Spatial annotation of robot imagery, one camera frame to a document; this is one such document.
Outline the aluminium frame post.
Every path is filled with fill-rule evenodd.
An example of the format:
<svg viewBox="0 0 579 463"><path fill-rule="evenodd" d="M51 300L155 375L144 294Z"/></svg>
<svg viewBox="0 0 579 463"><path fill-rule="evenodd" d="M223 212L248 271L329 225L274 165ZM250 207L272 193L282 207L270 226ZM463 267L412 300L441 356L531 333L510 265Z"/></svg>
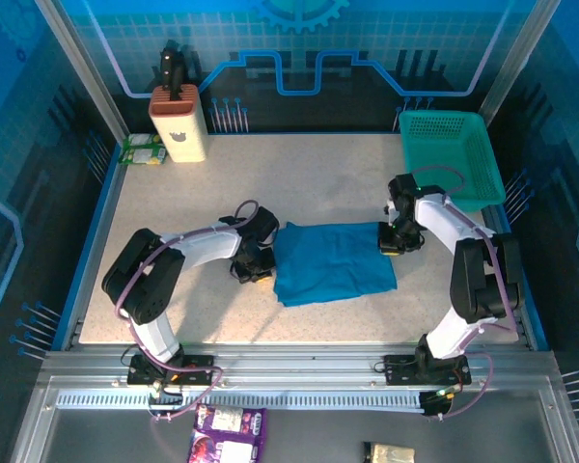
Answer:
<svg viewBox="0 0 579 463"><path fill-rule="evenodd" d="M479 110L490 126L562 0L536 0Z"/></svg>
<svg viewBox="0 0 579 463"><path fill-rule="evenodd" d="M116 142L121 144L129 133L127 125L64 7L59 0L34 2Z"/></svg>

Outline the purple snack bag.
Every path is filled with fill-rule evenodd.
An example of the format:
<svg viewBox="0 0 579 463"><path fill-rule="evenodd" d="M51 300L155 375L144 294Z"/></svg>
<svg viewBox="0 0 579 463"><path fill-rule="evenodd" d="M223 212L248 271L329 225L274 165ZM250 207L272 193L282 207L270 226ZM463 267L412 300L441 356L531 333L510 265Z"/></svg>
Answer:
<svg viewBox="0 0 579 463"><path fill-rule="evenodd" d="M267 410L199 404L185 463L261 463Z"/></svg>

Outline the green plastic basket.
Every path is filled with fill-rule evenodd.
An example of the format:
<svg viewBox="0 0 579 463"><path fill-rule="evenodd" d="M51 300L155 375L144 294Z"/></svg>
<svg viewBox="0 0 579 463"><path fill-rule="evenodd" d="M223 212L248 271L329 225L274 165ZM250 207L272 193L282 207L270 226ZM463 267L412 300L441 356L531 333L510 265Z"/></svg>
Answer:
<svg viewBox="0 0 579 463"><path fill-rule="evenodd" d="M471 112L400 114L405 169L420 187L436 185L465 212L501 204L504 184L483 118Z"/></svg>

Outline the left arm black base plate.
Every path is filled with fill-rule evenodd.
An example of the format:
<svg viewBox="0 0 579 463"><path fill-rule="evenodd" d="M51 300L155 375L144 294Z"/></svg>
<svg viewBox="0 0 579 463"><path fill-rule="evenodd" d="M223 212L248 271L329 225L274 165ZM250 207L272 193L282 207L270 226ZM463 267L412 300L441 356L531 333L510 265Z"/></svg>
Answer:
<svg viewBox="0 0 579 463"><path fill-rule="evenodd" d="M160 381L169 386L209 386L213 373L210 370L179 372L154 364L143 354L134 355L129 362L127 384L151 386Z"/></svg>

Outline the blue t-shirt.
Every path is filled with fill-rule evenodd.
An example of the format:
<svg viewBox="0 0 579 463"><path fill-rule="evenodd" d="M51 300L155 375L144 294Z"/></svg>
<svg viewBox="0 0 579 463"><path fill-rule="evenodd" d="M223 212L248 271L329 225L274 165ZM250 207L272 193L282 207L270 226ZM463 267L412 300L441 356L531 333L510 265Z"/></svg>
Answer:
<svg viewBox="0 0 579 463"><path fill-rule="evenodd" d="M392 262L377 247L377 231L375 222L316 226L288 222L273 245L278 301L296 307L397 289Z"/></svg>

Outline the green snack packet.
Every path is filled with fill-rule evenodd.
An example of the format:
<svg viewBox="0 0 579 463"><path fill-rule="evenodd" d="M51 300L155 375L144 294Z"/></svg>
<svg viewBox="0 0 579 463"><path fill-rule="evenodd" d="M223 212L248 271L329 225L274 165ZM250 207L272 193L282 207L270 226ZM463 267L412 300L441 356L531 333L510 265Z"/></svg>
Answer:
<svg viewBox="0 0 579 463"><path fill-rule="evenodd" d="M157 146L160 143L161 140L157 134L132 133L126 137L124 141L124 148L126 150L131 148L142 149L143 147Z"/></svg>
<svg viewBox="0 0 579 463"><path fill-rule="evenodd" d="M123 150L119 162L125 165L161 165L167 151L163 147L131 147Z"/></svg>

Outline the aluminium frame rail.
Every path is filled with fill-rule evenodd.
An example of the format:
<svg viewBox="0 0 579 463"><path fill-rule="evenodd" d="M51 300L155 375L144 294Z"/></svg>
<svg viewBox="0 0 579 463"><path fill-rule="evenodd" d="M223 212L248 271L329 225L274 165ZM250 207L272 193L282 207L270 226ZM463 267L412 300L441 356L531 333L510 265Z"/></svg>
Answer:
<svg viewBox="0 0 579 463"><path fill-rule="evenodd" d="M264 343L191 344L187 353L212 355L224 370L226 389L382 389L385 380L373 365L387 354L413 355L409 343ZM78 345L69 351L47 354L41 364L42 382L72 383L101 388L122 384L126 366L119 344ZM559 376L551 352L531 351L520 344L477 344L468 353L477 386L494 366L491 385L496 389L531 386Z"/></svg>

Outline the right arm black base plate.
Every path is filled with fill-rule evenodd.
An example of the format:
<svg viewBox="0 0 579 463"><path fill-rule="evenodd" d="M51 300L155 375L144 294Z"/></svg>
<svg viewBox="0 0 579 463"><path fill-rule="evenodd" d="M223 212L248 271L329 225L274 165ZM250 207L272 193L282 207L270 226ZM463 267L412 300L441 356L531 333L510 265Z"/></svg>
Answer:
<svg viewBox="0 0 579 463"><path fill-rule="evenodd" d="M465 356L419 360L412 355L386 355L383 360L388 386L467 386L472 383Z"/></svg>

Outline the small black electronics box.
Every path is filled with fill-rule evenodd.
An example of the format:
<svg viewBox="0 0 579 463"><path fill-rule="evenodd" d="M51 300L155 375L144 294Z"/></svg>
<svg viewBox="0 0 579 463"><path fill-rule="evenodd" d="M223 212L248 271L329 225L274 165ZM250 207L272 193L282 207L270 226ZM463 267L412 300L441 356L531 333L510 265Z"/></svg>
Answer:
<svg viewBox="0 0 579 463"><path fill-rule="evenodd" d="M447 414L453 406L455 396L462 392L459 385L448 386L437 391L419 393L420 408L426 417L437 417Z"/></svg>

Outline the cream knife block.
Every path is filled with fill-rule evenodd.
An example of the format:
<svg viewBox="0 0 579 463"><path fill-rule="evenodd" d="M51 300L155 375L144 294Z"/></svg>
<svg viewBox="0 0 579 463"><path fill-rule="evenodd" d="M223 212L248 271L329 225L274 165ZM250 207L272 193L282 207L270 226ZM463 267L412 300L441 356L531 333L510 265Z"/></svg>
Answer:
<svg viewBox="0 0 579 463"><path fill-rule="evenodd" d="M196 163L207 158L208 132L198 88L182 84L177 99L157 86L152 91L149 116L165 149L175 163Z"/></svg>

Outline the dark gold packet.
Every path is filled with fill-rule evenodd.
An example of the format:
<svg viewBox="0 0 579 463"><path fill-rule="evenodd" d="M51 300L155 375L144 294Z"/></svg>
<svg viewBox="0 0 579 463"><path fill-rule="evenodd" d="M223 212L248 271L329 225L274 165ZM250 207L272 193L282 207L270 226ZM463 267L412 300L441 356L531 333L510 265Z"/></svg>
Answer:
<svg viewBox="0 0 579 463"><path fill-rule="evenodd" d="M363 463L415 463L415 450L377 442L364 442Z"/></svg>

